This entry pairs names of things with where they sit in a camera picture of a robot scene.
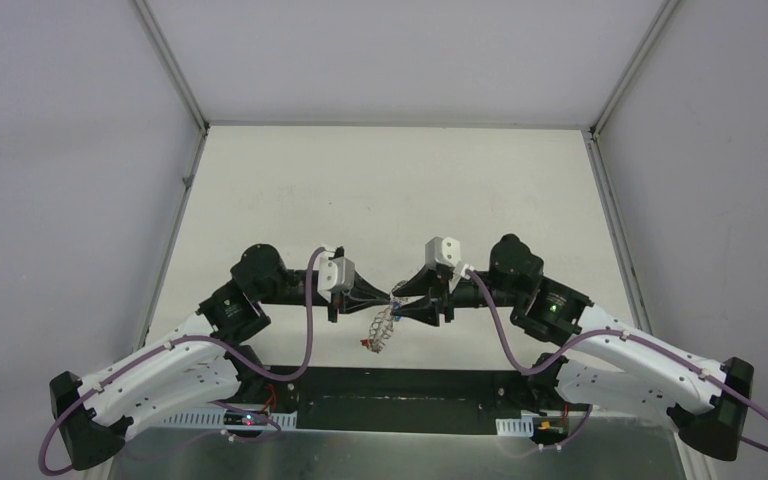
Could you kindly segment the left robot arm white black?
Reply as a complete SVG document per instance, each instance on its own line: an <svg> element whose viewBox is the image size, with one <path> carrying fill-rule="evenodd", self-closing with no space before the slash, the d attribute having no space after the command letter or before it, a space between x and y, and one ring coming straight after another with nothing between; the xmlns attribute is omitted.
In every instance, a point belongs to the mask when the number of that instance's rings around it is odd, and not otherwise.
<svg viewBox="0 0 768 480"><path fill-rule="evenodd" d="M308 370L314 307L324 307L335 322L391 301L357 272L342 248L319 247L304 269L292 270L275 247L255 244L230 275L172 332L95 373L65 371L50 381L54 423L39 448L41 473L92 469L148 427L192 407L231 397L253 404L263 396L265 380L292 383ZM267 369L246 344L270 325L267 305L305 310L302 361L289 373Z"/></svg>

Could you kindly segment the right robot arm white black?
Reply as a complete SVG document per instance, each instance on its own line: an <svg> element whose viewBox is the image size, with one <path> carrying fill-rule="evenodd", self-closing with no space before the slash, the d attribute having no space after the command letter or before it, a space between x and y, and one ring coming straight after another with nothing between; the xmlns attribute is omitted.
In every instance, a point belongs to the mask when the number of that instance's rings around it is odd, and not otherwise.
<svg viewBox="0 0 768 480"><path fill-rule="evenodd" d="M721 461L738 455L754 368L707 359L661 341L544 274L516 235L491 249L486 270L463 261L457 240L435 237L423 267L397 286L395 313L431 326L459 308L486 307L503 352L526 379L529 400L600 406L664 426Z"/></svg>

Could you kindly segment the metal disc with key rings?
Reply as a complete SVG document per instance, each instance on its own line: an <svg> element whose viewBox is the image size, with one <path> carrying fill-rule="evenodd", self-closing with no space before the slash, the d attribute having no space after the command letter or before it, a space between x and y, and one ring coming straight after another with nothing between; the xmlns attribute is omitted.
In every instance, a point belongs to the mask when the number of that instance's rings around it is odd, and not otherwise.
<svg viewBox="0 0 768 480"><path fill-rule="evenodd" d="M368 351L371 351L376 354L380 354L384 347L386 346L386 342L392 337L394 332L394 325L398 321L394 321L393 318L390 316L390 305L392 303L397 303L399 305L402 305L407 300L406 297L397 296L395 294L395 291L402 286L404 286L407 283L406 280L399 281L392 289L391 291L391 303L387 305L383 310L378 312L375 317L373 318L373 321L370 324L368 335L364 339L368 339L369 345L368 347L364 347Z"/></svg>

